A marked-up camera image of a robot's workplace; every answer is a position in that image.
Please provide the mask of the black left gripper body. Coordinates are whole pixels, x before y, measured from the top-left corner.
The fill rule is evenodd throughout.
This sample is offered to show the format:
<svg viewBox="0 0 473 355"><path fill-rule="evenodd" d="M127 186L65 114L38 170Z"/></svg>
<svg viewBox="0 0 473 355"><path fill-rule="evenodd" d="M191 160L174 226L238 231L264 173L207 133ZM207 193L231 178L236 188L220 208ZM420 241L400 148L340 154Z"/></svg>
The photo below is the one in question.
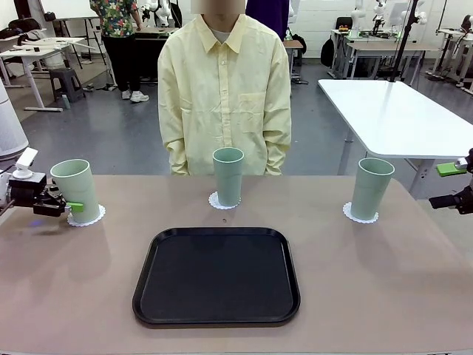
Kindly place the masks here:
<svg viewBox="0 0 473 355"><path fill-rule="evenodd" d="M8 201L14 206L34 206L40 202L41 194L47 185L47 176L42 172L33 172L27 179L11 177L7 185Z"/></svg>

